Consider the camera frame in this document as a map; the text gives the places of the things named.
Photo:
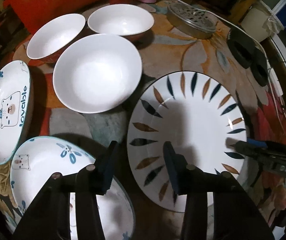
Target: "metal tin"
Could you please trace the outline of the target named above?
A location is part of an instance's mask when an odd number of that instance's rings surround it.
[[[198,39],[208,39],[216,30],[206,13],[180,2],[169,4],[166,16],[177,29]]]

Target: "oval plate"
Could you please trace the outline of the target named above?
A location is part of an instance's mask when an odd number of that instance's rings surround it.
[[[21,213],[24,214],[51,174],[73,174],[94,162],[90,154],[59,138],[38,136],[23,143],[14,155],[10,172],[13,196]],[[105,238],[131,237],[134,209],[122,185],[114,178],[107,193],[96,198]],[[70,230],[71,240],[77,240],[75,193],[70,194]]]
[[[11,159],[24,142],[32,111],[30,71],[25,62],[12,61],[0,70],[0,164]]]
[[[127,136],[130,167],[147,197],[184,212],[186,195],[177,196],[171,187],[164,142],[204,172],[228,170],[237,178],[244,157],[226,145],[227,138],[246,141],[243,117],[230,93],[204,74],[171,73],[150,85],[134,108]]]

